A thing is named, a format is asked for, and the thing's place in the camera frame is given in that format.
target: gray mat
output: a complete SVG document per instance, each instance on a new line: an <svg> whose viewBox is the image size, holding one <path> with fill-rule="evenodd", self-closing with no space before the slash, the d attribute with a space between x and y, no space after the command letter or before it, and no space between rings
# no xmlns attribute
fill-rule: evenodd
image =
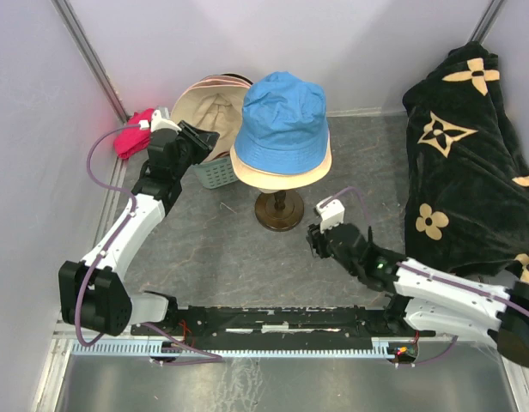
<svg viewBox="0 0 529 412"><path fill-rule="evenodd" d="M305 235L317 222L317 202L356 185L365 195L375 242L404 250L406 117L329 118L329 124L333 165L325 178L298 190L305 202L298 227L287 233L264 229L253 212L257 189L236 182L207 190L189 171L178 202L133 259L126 287L171 294L181 305L376 306L380 294L335 261L313 258ZM146 158L144 151L129 160L124 187L132 188ZM356 197L347 194L342 201L345 221L365 230Z"/></svg>

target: black fabric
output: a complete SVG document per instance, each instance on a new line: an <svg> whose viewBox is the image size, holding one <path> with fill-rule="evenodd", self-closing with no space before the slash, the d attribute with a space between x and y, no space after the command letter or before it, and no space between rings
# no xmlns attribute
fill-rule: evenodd
<svg viewBox="0 0 529 412"><path fill-rule="evenodd" d="M529 176L529 167L498 77L498 57L471 42L450 51L403 99L410 166L406 254L458 276L505 268L519 275L516 256L529 257L529 186L513 181Z"/></svg>

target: green basket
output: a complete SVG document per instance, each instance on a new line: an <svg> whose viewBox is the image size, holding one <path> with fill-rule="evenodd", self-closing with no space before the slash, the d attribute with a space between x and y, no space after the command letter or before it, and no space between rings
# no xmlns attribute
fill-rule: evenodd
<svg viewBox="0 0 529 412"><path fill-rule="evenodd" d="M216 189L238 180L230 156L194 165L193 168L198 180L206 189Z"/></svg>

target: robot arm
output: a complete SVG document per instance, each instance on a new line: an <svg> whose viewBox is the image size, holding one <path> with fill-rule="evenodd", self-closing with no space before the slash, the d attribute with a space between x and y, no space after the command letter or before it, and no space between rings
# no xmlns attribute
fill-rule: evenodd
<svg viewBox="0 0 529 412"><path fill-rule="evenodd" d="M529 311L528 284L516 282L507 289L472 282L380 248L371 227L365 239L357 227L343 223L343 205L327 200L316 207L322 221L311 225L307 236L321 258L334 258L373 290L409 298L403 321L411 328L483 342L529 367L529 318L503 303Z"/></svg>
<svg viewBox="0 0 529 412"><path fill-rule="evenodd" d="M150 292L127 294L122 281L144 240L179 198L180 180L186 170L209 155L219 135L185 122L176 125L168 120L168 113L163 109L153 113L150 130L149 160L132 190L137 208L131 212L128 204L92 251L78 263L65 262L58 272L62 316L66 323L74 324L82 279L97 257L100 261L82 302L82 327L117 336L130 324L159 322L176 310L175 298ZM114 239L113 233L122 225Z"/></svg>

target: hat stand base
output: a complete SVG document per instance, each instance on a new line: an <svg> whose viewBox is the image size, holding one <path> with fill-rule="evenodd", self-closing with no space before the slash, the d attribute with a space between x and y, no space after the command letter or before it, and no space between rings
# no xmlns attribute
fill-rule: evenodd
<svg viewBox="0 0 529 412"><path fill-rule="evenodd" d="M258 222L269 230L286 232L297 226L305 214L305 205L296 191L261 193L255 202Z"/></svg>

